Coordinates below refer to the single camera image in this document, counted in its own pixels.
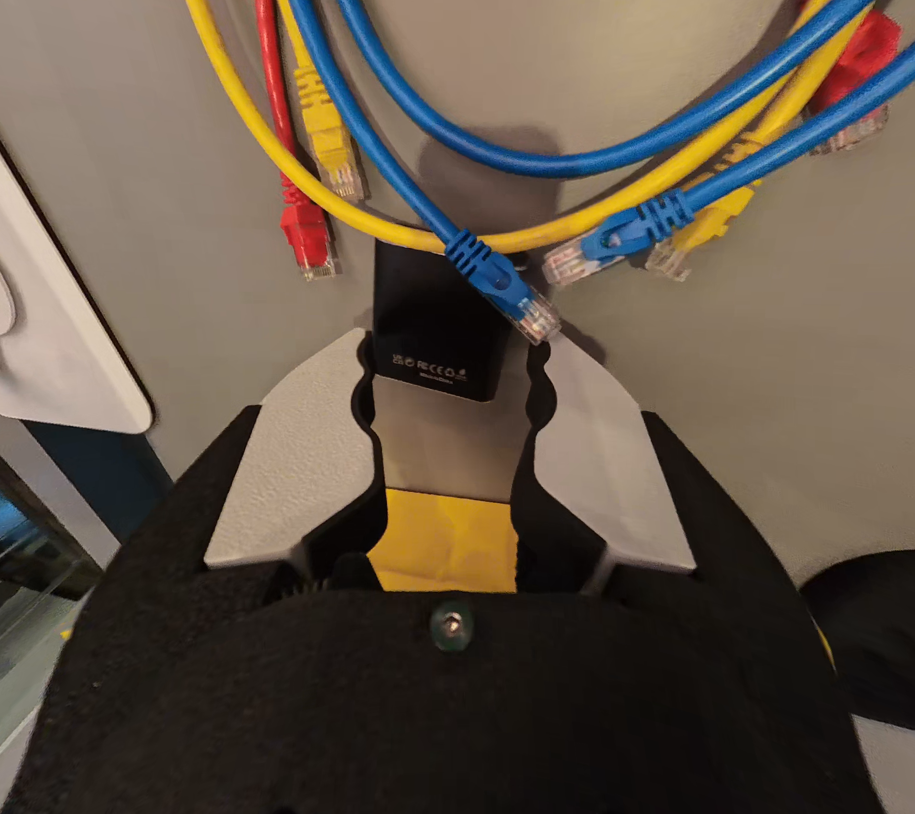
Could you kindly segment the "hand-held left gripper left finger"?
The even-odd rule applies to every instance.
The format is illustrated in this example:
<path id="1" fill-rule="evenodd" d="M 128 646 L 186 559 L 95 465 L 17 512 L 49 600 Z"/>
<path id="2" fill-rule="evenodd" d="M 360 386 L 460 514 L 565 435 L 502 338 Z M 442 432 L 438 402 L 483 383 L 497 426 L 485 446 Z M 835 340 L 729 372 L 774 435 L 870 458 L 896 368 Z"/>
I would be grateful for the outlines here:
<path id="1" fill-rule="evenodd" d="M 388 512 L 373 378 L 370 334 L 356 328 L 264 397 L 204 554 L 209 569 L 278 560 L 332 571 L 376 546 Z"/>

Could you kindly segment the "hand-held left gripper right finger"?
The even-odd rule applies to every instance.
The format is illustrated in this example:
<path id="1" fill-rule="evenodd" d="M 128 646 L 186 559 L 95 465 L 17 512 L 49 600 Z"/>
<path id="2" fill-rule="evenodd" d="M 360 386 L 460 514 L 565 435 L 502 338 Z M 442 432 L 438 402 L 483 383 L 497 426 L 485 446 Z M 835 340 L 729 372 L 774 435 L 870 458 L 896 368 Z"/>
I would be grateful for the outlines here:
<path id="1" fill-rule="evenodd" d="M 532 346 L 530 429 L 510 489 L 518 575 L 680 575 L 695 560 L 635 399 L 558 334 Z"/>

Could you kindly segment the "black ethernet switch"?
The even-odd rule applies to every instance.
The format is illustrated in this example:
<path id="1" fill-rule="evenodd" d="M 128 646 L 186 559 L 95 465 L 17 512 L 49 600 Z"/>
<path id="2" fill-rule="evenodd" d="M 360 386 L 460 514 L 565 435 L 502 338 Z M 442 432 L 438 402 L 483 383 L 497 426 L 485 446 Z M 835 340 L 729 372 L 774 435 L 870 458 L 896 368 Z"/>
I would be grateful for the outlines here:
<path id="1" fill-rule="evenodd" d="M 508 321 L 445 257 L 375 242 L 378 375 L 486 403 L 497 393 L 509 333 Z"/>

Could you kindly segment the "yellow tape patch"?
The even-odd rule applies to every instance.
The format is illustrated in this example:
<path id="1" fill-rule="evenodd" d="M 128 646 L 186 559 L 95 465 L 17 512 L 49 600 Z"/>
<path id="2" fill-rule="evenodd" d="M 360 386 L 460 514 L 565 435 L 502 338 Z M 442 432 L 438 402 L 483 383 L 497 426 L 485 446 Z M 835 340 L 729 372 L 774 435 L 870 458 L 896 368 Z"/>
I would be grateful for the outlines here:
<path id="1" fill-rule="evenodd" d="M 507 503 L 389 488 L 387 528 L 368 558 L 385 591 L 516 592 Z"/>

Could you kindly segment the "dark rounded object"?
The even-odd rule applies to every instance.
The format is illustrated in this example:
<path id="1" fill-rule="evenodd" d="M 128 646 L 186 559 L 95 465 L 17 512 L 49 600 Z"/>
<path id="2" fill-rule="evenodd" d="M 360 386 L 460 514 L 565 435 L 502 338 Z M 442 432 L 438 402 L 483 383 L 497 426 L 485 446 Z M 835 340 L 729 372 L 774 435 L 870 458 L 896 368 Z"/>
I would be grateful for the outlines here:
<path id="1" fill-rule="evenodd" d="M 800 592 L 852 714 L 913 731 L 914 550 L 841 561 Z"/>

